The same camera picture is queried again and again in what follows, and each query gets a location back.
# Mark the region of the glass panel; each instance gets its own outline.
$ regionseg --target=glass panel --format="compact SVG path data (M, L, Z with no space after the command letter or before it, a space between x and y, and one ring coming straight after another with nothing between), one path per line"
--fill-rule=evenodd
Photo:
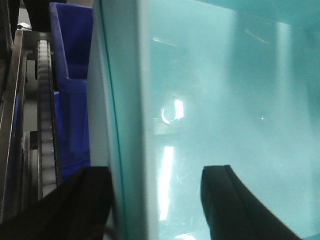
M300 237L320 232L319 40L201 1L150 1L160 240L210 239L208 165L231 165Z

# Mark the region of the conveyor belt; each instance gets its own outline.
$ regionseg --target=conveyor belt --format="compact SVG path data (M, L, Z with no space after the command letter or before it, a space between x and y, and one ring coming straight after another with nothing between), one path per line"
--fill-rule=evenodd
M17 31L0 119L0 219L5 221L60 183L51 34ZM27 60L38 62L38 131L23 132ZM33 157L37 149L37 158Z

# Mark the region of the teal tinted glass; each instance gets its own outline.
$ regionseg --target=teal tinted glass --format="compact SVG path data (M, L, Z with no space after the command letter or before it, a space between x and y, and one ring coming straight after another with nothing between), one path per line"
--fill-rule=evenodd
M99 1L96 29L126 239L210 239L200 199L209 165L231 165L291 230L317 239L320 3L127 2Z
M210 165L231 165L300 237L320 232L320 34L250 6L150 1L161 240L210 239Z

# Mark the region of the blue storage bin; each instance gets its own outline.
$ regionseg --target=blue storage bin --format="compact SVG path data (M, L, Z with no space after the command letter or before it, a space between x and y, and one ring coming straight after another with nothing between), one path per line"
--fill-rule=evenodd
M87 74L92 8L51 2L50 14L66 144L71 152L88 151Z
M59 142L59 153L60 153L60 166L62 180L66 180L78 169L90 166L90 152L89 151L78 151L70 152L67 147L67 138L63 131L62 114L60 105L60 94L59 92L54 93L55 103L55 116L58 132Z

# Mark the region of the black cable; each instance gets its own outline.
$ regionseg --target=black cable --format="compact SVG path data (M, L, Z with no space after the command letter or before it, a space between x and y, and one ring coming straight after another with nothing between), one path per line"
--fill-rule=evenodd
M22 26L22 25L20 25L20 24L18 24L18 26L16 26L16 28L17 28L17 29L28 29L28 30L32 30L31 28Z

